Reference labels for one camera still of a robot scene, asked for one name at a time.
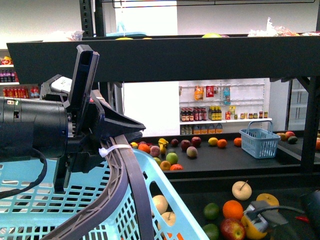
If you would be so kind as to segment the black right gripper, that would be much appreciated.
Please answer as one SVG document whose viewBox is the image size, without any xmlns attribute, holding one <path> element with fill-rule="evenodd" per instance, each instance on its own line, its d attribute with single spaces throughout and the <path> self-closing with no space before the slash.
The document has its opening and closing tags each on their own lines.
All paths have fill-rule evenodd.
<svg viewBox="0 0 320 240">
<path fill-rule="evenodd" d="M 252 201 L 243 215 L 248 223 L 259 232 L 266 232 L 289 222 L 278 212 L 279 206 L 271 206 L 265 200 Z"/>
</svg>

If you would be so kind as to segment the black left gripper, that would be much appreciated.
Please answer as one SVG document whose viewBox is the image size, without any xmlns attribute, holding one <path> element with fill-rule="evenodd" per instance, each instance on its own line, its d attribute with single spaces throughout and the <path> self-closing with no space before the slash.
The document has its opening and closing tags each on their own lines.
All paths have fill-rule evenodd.
<svg viewBox="0 0 320 240">
<path fill-rule="evenodd" d="M 40 90 L 39 150 L 46 158 L 57 159 L 56 193 L 65 191 L 71 173 L 88 173 L 102 162 L 101 139 L 125 135 L 133 141 L 146 129 L 112 109 L 98 90 L 92 90 L 100 55 L 85 44 L 76 49 L 72 80 L 57 74 Z"/>
</svg>

